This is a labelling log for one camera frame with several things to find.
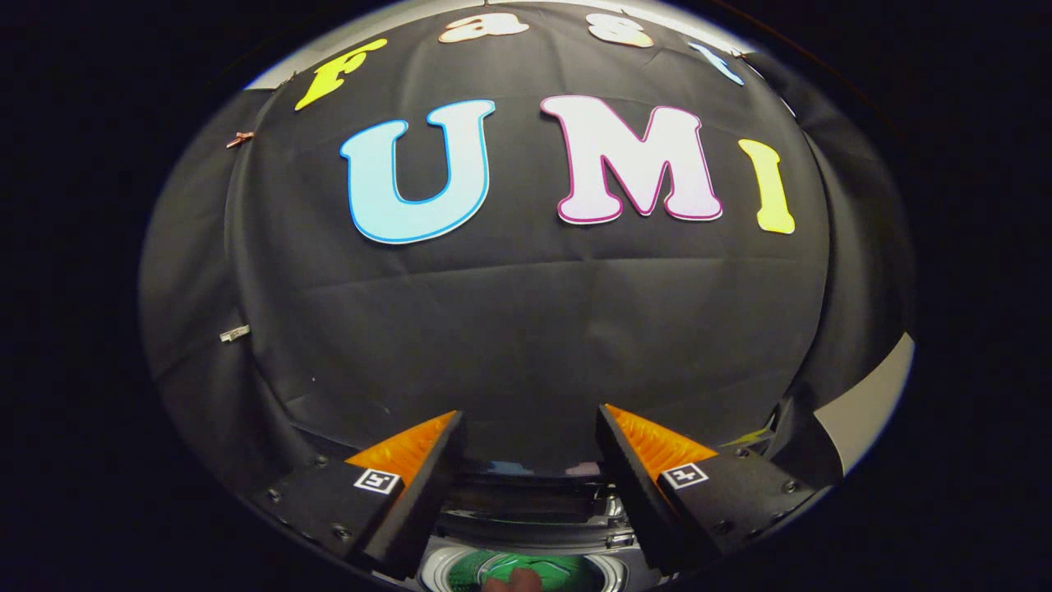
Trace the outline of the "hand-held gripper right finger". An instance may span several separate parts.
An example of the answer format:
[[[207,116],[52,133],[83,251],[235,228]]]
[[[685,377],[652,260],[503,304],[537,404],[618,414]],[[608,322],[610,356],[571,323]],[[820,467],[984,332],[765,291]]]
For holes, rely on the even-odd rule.
[[[816,494],[749,447],[719,451],[614,405],[598,407],[595,438],[648,566],[665,576],[724,562]]]

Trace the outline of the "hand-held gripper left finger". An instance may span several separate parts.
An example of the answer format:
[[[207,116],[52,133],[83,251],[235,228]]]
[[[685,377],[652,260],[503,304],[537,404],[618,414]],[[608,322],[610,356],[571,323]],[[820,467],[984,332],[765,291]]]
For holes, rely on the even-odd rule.
[[[318,460],[249,496],[320,555],[394,580],[413,577],[463,458],[456,409],[345,460]]]

